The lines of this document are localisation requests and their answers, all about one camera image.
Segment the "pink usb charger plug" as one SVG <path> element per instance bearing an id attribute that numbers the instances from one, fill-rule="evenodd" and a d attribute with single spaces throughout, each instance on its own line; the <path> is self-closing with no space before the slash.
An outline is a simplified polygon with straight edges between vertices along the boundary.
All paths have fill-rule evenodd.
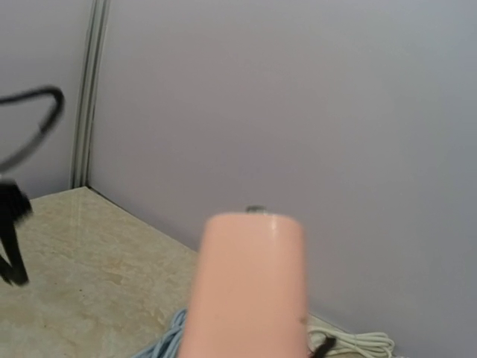
<path id="1" fill-rule="evenodd" d="M 203 230 L 179 357 L 307 357 L 302 225 L 249 206 Z"/>

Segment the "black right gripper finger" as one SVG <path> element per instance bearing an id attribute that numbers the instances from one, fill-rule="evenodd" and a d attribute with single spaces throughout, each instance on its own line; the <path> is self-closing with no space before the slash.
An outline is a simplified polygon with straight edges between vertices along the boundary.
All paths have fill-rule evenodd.
<path id="1" fill-rule="evenodd" d="M 326 355 L 335 347 L 335 344 L 335 337 L 325 336 L 324 341 L 313 350 L 311 358 L 325 358 Z"/>

